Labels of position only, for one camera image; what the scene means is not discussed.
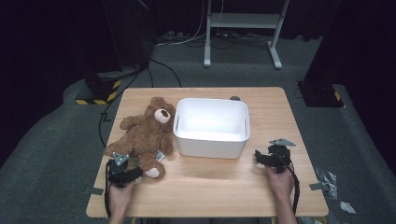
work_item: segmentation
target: white storage box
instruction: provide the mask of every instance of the white storage box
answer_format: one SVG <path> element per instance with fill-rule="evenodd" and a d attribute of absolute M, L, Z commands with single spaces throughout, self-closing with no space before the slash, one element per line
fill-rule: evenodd
<path fill-rule="evenodd" d="M 185 98 L 177 104 L 173 131 L 182 155 L 237 159 L 250 136 L 248 107 L 241 101 Z"/>

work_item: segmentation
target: teddy bear head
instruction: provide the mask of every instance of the teddy bear head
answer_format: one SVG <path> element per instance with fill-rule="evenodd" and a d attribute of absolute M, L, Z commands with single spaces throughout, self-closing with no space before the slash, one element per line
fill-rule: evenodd
<path fill-rule="evenodd" d="M 152 97 L 145 111 L 146 118 L 158 120 L 165 133 L 172 132 L 175 114 L 175 107 L 166 103 L 165 99 L 160 96 Z"/>

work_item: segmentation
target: metal stand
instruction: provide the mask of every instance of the metal stand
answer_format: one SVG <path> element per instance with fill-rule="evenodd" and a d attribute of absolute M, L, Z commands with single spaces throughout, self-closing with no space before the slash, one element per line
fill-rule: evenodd
<path fill-rule="evenodd" d="M 283 20 L 290 0 L 285 0 L 280 14 L 246 14 L 246 13 L 212 13 L 212 0 L 207 3 L 207 23 L 204 67 L 210 67 L 210 29 L 212 27 L 234 27 L 234 28 L 262 28 L 275 29 L 272 41 L 268 41 L 268 49 L 274 61 L 276 69 L 282 68 L 279 56 L 276 52 L 276 42 L 279 38 Z"/>

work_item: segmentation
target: table top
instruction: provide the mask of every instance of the table top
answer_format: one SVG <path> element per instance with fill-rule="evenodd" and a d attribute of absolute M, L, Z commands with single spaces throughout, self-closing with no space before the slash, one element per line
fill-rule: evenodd
<path fill-rule="evenodd" d="M 209 159 L 174 152 L 162 160 L 166 175 L 162 180 L 143 176 L 134 187 L 128 217 L 275 217 L 275 200 L 264 167 L 255 162 L 254 152 L 268 152 L 269 141 L 285 138 L 295 173 L 300 180 L 296 216 L 323 217 L 329 212 L 285 92 L 281 88 L 141 88 L 127 89 L 122 95 L 108 143 L 119 140 L 123 118 L 143 114 L 153 96 L 162 96 L 177 106 L 183 98 L 230 99 L 239 96 L 247 104 L 250 137 L 239 159 Z M 104 156 L 94 183 L 105 188 Z M 104 193 L 92 194 L 87 206 L 89 217 L 106 217 Z"/>

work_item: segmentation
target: teddy bear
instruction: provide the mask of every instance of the teddy bear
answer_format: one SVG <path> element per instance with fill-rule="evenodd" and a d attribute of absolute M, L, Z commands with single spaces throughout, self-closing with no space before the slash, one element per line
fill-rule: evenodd
<path fill-rule="evenodd" d="M 176 109 L 166 103 L 161 96 L 152 97 L 144 114 L 124 118 L 120 128 L 126 130 L 118 141 L 109 144 L 104 154 L 112 156 L 113 152 L 137 157 L 138 166 L 146 176 L 162 179 L 165 169 L 157 161 L 157 151 L 170 155 L 173 151 L 172 129 Z"/>

